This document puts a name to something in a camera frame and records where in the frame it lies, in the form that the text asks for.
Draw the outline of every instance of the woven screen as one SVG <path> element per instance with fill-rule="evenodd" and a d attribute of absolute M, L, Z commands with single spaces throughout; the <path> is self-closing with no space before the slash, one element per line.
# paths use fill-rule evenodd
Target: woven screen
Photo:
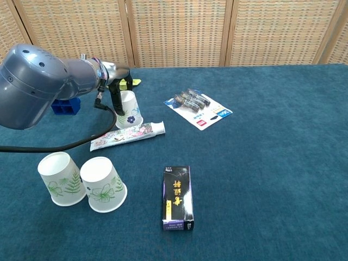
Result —
<path fill-rule="evenodd" d="M 127 63 L 116 0 L 20 0 L 34 43 L 61 58 L 95 55 Z"/>
<path fill-rule="evenodd" d="M 130 2 L 140 67 L 219 65 L 226 0 Z"/>
<path fill-rule="evenodd" d="M 338 0 L 239 0 L 227 63 L 311 64 L 337 4 Z"/>
<path fill-rule="evenodd" d="M 333 47 L 333 51 L 329 57 L 328 63 L 348 64 L 348 23 L 346 23 L 336 42 L 336 45 Z"/>
<path fill-rule="evenodd" d="M 13 45 L 30 43 L 28 37 L 20 31 L 20 24 L 16 23 L 14 15 L 10 10 L 7 1 L 0 0 L 0 63 L 5 58 Z"/>

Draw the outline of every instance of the upside-down paper cup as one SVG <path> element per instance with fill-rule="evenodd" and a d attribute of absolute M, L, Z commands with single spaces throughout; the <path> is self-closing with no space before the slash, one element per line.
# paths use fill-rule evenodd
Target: upside-down paper cup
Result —
<path fill-rule="evenodd" d="M 83 164 L 80 172 L 89 206 L 94 211 L 107 213 L 123 204 L 127 197 L 127 187 L 110 159 L 92 158 Z"/>
<path fill-rule="evenodd" d="M 135 93 L 132 91 L 121 91 L 122 108 L 125 114 L 118 115 L 116 127 L 124 129 L 142 124 L 143 118 L 140 114 L 139 106 L 135 98 Z"/>
<path fill-rule="evenodd" d="M 38 172 L 55 204 L 68 207 L 86 196 L 80 170 L 66 152 L 55 152 L 44 157 L 38 165 Z"/>

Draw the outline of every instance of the blue object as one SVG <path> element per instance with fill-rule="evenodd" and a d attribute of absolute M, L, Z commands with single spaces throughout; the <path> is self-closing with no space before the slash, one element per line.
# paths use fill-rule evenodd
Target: blue object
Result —
<path fill-rule="evenodd" d="M 57 115 L 76 115 L 80 110 L 81 100 L 73 98 L 67 101 L 54 100 L 51 107 Z"/>
<path fill-rule="evenodd" d="M 220 112 L 217 113 L 220 117 L 225 118 L 226 116 L 232 114 L 229 110 L 222 110 Z"/>
<path fill-rule="evenodd" d="M 88 197 L 58 207 L 37 171 L 46 153 L 0 153 L 0 260 L 347 260 L 348 66 L 141 68 L 132 75 L 142 79 L 134 92 L 144 121 L 164 121 L 166 134 L 67 151 L 79 168 L 109 158 L 128 188 L 125 202 L 105 214 Z M 163 103 L 185 89 L 183 80 L 233 114 L 198 130 Z M 111 121 L 93 108 L 95 98 L 81 96 L 76 117 L 47 113 L 24 131 L 0 126 L 0 144 L 53 147 L 95 134 Z M 190 165 L 193 231 L 163 231 L 170 165 Z"/>

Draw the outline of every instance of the logo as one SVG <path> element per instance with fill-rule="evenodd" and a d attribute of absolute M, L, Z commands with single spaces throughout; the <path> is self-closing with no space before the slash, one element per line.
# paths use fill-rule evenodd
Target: logo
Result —
<path fill-rule="evenodd" d="M 220 112 L 218 112 L 216 114 L 218 114 L 220 117 L 224 118 L 224 117 L 232 114 L 232 112 L 225 109 L 225 110 L 222 110 L 222 111 L 220 111 Z"/>
<path fill-rule="evenodd" d="M 179 107 L 181 106 L 181 104 L 178 103 L 178 102 L 177 102 L 175 99 L 173 99 L 173 98 L 169 99 L 168 101 L 165 101 L 164 103 L 165 103 L 165 105 L 167 105 L 167 106 L 169 106 L 169 107 L 171 107 L 171 108 L 173 108 L 173 109 L 179 108 Z"/>
<path fill-rule="evenodd" d="M 203 126 L 204 124 L 207 124 L 207 123 L 205 121 L 203 121 L 203 120 L 200 120 L 200 121 L 197 121 L 197 124 L 199 126 Z"/>

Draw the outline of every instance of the purple flower print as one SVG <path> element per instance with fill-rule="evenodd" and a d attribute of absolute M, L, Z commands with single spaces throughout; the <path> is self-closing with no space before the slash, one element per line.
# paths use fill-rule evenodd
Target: purple flower print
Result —
<path fill-rule="evenodd" d="M 127 121 L 128 121 L 129 123 L 133 123 L 133 122 L 135 121 L 134 116 L 128 117 Z"/>

